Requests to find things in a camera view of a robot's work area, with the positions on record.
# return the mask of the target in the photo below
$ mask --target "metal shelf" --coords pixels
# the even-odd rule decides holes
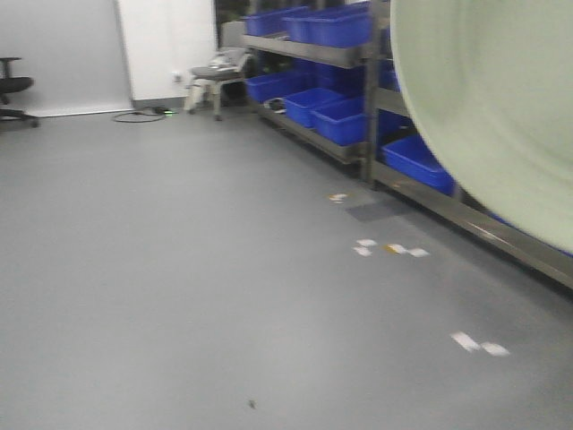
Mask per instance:
[[[286,37],[286,33],[273,34],[267,37],[243,35],[244,42],[248,47],[346,69],[360,65],[361,60],[366,58],[368,53],[368,44],[359,47],[323,47],[291,42],[286,40]]]
[[[400,92],[378,88],[376,90],[375,103],[378,109],[388,110],[401,116],[410,117],[410,113],[406,108],[406,103]]]
[[[364,157],[367,145],[366,142],[354,143],[348,146],[336,145],[333,141],[320,136],[312,129],[299,125],[288,117],[276,114],[272,110],[267,109],[263,105],[260,105],[254,101],[252,103],[257,111],[257,114],[267,118],[274,124],[279,125],[290,133],[303,139],[305,142],[310,143],[315,148],[325,152],[342,164],[352,164],[362,160]]]
[[[405,197],[422,204],[430,211],[437,213],[476,237],[514,256],[541,273],[569,288],[573,288],[573,258],[513,227],[466,206],[462,202],[435,191],[433,188],[421,184],[379,161],[372,163],[372,178]]]

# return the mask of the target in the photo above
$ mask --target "office chair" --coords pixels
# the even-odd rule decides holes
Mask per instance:
[[[244,70],[252,55],[244,47],[244,22],[227,22],[222,26],[223,46],[209,65],[191,69],[189,93],[184,110],[193,114],[195,106],[207,92],[213,98],[215,121],[221,121],[221,88],[235,82],[244,82]]]
[[[10,67],[10,63],[15,60],[21,60],[21,58],[16,58],[16,57],[0,58],[0,62],[2,62],[2,68],[4,71],[4,77],[0,78],[0,100],[2,100],[2,103],[5,105],[10,103],[10,100],[8,99],[6,94],[9,94],[11,92],[20,92],[27,90],[34,83],[34,81],[31,78],[12,77],[12,69]],[[5,117],[20,119],[21,121],[30,121],[30,125],[32,127],[39,126],[38,117],[28,115],[23,110],[0,108],[0,120],[4,121]]]

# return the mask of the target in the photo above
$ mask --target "stool leg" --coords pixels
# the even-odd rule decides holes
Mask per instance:
[[[198,101],[203,97],[204,92],[205,86],[203,81],[193,79],[189,85],[189,91],[185,98],[183,109],[188,111],[190,114],[195,113],[195,107],[197,106]]]
[[[215,82],[213,85],[213,110],[215,114],[215,121],[222,121],[221,117],[221,83]]]
[[[189,112],[190,114],[195,110],[195,103],[193,102],[193,91],[195,89],[195,78],[191,78],[189,82],[189,90],[187,91],[187,97],[185,98],[185,103],[183,104],[183,110]]]

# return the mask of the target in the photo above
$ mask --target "black office chair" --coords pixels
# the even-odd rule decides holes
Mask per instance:
[[[10,63],[14,60],[21,60],[21,58],[9,57],[0,58],[2,62],[2,68],[4,70],[4,77],[0,78],[0,100],[2,103],[7,105],[10,100],[6,94],[11,92],[20,92],[28,89],[34,83],[32,78],[13,78],[12,70],[10,68]],[[21,121],[30,121],[32,127],[39,126],[39,120],[37,116],[32,116],[26,114],[23,110],[13,110],[13,109],[0,109],[0,121],[4,121],[5,118],[16,118],[21,119]]]

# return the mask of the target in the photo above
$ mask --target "metal shelving unit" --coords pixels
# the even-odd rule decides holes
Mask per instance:
[[[257,3],[258,0],[252,0],[253,12],[258,10]],[[319,1],[319,4],[324,6],[323,1]],[[389,2],[372,0],[371,14],[373,18],[372,34],[380,35],[381,31],[389,26]],[[573,288],[572,257],[483,213],[477,204],[473,204],[473,199],[465,198],[465,193],[460,187],[453,196],[448,196],[377,160],[378,109],[401,116],[410,116],[401,93],[379,88],[379,62],[385,58],[379,54],[381,52],[380,37],[374,37],[371,43],[360,47],[343,49],[291,42],[285,40],[285,36],[281,33],[268,37],[244,37],[247,45],[255,49],[338,67],[352,68],[363,64],[366,60],[364,94],[366,112],[370,118],[368,139],[367,142],[341,147],[318,135],[313,130],[304,128],[287,117],[276,114],[253,102],[254,110],[260,116],[269,119],[341,163],[361,162],[362,179],[369,181],[373,187],[377,184],[387,186],[393,192],[421,204],[426,209],[513,256],[520,262],[569,288]]]
[[[381,0],[372,0],[380,4]],[[379,34],[384,26],[389,25],[381,18],[387,18],[386,8],[372,8],[375,20],[379,27],[374,29],[374,34]],[[380,52],[380,44],[372,43],[373,52]],[[371,159],[370,181],[373,186],[376,183],[383,184],[395,193],[421,204],[424,208],[438,214],[447,221],[461,227],[475,237],[495,246],[501,251],[513,256],[520,262],[538,270],[550,278],[557,280],[563,285],[573,288],[573,257],[569,257],[561,251],[531,237],[509,225],[497,221],[481,211],[477,205],[471,203],[472,199],[464,199],[464,192],[458,187],[453,196],[440,193],[430,186],[421,184],[410,176],[406,176],[376,159],[377,136],[377,110],[388,110],[401,116],[410,117],[402,95],[393,90],[375,88],[373,90],[374,102],[371,113]]]
[[[286,33],[278,33],[266,37],[245,35],[244,41],[247,46],[261,51],[303,58],[345,69],[351,69],[360,65],[368,52],[367,45],[360,47],[323,47],[309,43],[291,42],[285,40],[286,36]]]
[[[310,143],[315,148],[330,155],[333,159],[342,164],[356,163],[357,161],[364,160],[366,157],[368,142],[359,142],[348,146],[336,145],[334,142],[320,136],[312,129],[297,124],[287,116],[276,114],[272,110],[266,109],[259,104],[256,104],[254,108],[263,118],[270,120],[279,127],[284,128],[295,136]]]
[[[251,12],[255,13],[260,10],[259,3],[258,0],[251,0]],[[324,6],[324,0],[317,1],[318,9],[323,9]],[[244,41],[248,47],[253,49],[281,54],[283,56],[302,58],[325,65],[335,65],[336,67],[346,69],[363,65],[364,60],[369,58],[372,52],[370,44],[341,48],[292,42],[287,40],[286,33],[271,34],[265,37],[244,35]],[[301,138],[320,151],[328,154],[336,161],[342,164],[360,163],[362,166],[361,176],[364,180],[367,179],[369,171],[368,161],[370,159],[368,155],[370,138],[365,142],[340,146],[320,136],[313,130],[297,124],[288,117],[276,114],[254,100],[251,100],[251,105],[260,116]]]

